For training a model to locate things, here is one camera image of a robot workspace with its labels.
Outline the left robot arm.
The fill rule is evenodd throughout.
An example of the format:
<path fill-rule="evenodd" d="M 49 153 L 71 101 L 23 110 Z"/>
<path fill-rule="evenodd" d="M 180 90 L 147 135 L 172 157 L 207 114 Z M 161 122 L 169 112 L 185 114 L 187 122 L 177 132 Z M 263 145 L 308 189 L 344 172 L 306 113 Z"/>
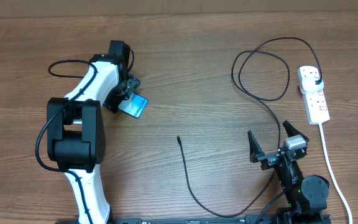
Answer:
<path fill-rule="evenodd" d="M 106 54 L 84 62 L 88 66 L 79 84 L 62 98 L 47 103 L 47 154 L 65 174 L 79 210 L 76 223 L 113 223 L 101 180 L 106 151 L 102 108 L 140 118 L 148 99 L 136 94 L 140 80 L 130 75 L 134 52 L 125 42 L 112 40 Z"/>

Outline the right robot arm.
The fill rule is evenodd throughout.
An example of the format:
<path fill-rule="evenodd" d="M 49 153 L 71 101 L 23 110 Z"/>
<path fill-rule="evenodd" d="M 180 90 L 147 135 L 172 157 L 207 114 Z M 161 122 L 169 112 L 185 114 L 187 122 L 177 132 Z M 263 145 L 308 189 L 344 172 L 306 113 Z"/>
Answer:
<path fill-rule="evenodd" d="M 247 133 L 250 144 L 250 161 L 261 163 L 261 169 L 273 168 L 282 193 L 269 202 L 259 215 L 247 215 L 246 223 L 276 224 L 329 224 L 327 209 L 329 182 L 320 175 L 303 176 L 297 160 L 307 155 L 309 139 L 288 121 L 283 122 L 288 134 L 283 146 L 265 154 L 251 131 Z"/>

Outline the blue Samsung Galaxy smartphone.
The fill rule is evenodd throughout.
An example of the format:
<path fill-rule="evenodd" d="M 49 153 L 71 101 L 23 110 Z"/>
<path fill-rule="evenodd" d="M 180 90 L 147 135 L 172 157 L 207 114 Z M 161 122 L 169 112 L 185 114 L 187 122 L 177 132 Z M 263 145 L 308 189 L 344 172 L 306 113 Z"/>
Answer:
<path fill-rule="evenodd" d="M 144 112 L 148 102 L 148 99 L 133 93 L 128 100 L 123 100 L 119 104 L 118 108 L 126 114 L 139 119 Z"/>

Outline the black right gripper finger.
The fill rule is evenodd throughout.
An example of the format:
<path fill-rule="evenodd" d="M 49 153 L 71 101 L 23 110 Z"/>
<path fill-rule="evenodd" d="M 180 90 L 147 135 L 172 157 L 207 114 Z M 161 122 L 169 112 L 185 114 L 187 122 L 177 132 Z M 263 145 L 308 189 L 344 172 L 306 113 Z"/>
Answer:
<path fill-rule="evenodd" d="M 264 155 L 264 152 L 261 149 L 260 145 L 258 144 L 257 140 L 255 139 L 252 131 L 248 131 L 247 135 L 248 135 L 249 145 L 250 145 L 250 158 L 258 159 L 259 157 Z"/>
<path fill-rule="evenodd" d="M 299 130 L 297 130 L 296 128 L 294 128 L 287 120 L 285 120 L 283 122 L 283 127 L 285 128 L 285 131 L 287 132 L 288 137 L 293 137 L 293 136 L 297 136 L 300 135 L 303 137 L 303 139 L 306 142 L 309 142 L 309 138 L 306 137 L 303 133 L 301 133 Z"/>

